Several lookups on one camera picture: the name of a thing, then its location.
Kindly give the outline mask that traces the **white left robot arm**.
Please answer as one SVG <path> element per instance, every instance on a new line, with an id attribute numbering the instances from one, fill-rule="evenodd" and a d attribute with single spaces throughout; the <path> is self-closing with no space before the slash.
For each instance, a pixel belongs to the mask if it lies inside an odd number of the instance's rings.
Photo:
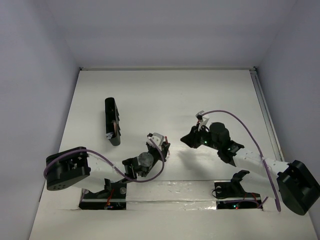
<path id="1" fill-rule="evenodd" d="M 86 189 L 104 198 L 110 194 L 112 183 L 148 183 L 161 175 L 147 178 L 157 162 L 166 162 L 171 144 L 151 137 L 147 151 L 122 161 L 120 170 L 98 152 L 80 146 L 50 155 L 46 158 L 43 176 L 48 191 L 61 191 L 69 187 Z"/>

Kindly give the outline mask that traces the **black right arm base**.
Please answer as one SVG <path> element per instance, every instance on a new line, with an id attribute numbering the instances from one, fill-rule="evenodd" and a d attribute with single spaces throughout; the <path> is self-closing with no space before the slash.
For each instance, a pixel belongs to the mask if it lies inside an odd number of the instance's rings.
<path id="1" fill-rule="evenodd" d="M 246 192 L 241 186 L 247 170 L 235 173 L 231 180 L 216 181 L 211 195 L 216 199 L 217 210 L 262 209 L 261 196 L 258 193 Z"/>

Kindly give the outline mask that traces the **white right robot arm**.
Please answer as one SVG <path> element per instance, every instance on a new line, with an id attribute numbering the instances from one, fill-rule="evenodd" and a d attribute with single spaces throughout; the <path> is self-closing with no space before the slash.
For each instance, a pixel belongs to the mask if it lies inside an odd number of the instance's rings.
<path id="1" fill-rule="evenodd" d="M 273 198 L 277 208 L 283 203 L 303 216 L 320 197 L 320 185 L 303 162 L 262 157 L 231 140 L 229 130 L 221 122 L 209 127 L 198 123 L 180 140 L 193 149 L 212 148 L 224 163 L 240 169 L 231 180 L 218 184 L 220 189 L 214 192 L 219 199 L 243 198 L 254 193 Z"/>

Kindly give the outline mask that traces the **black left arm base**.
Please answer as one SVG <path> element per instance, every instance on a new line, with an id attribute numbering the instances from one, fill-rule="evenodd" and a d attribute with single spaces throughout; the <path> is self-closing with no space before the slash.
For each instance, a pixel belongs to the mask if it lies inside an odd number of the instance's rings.
<path id="1" fill-rule="evenodd" d="M 126 210 L 127 184 L 129 181 L 122 179 L 111 182 L 109 179 L 105 179 L 104 183 L 104 189 L 98 192 L 82 189 L 78 204 L 81 210 Z"/>

